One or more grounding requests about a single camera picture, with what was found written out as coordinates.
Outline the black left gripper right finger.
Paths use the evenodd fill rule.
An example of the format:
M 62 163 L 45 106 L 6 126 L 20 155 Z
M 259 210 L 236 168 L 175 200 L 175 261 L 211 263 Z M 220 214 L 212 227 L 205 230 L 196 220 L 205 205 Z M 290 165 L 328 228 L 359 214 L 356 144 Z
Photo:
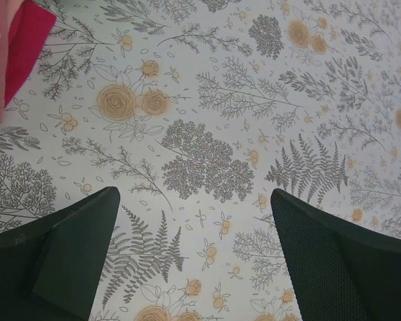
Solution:
M 271 209 L 303 320 L 401 320 L 401 239 L 282 189 Z

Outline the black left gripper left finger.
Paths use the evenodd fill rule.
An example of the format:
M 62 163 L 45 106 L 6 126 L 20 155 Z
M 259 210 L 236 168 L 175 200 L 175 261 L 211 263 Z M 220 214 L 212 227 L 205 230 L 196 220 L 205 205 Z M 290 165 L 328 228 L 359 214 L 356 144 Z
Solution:
M 106 187 L 0 233 L 0 320 L 88 320 L 119 204 Z

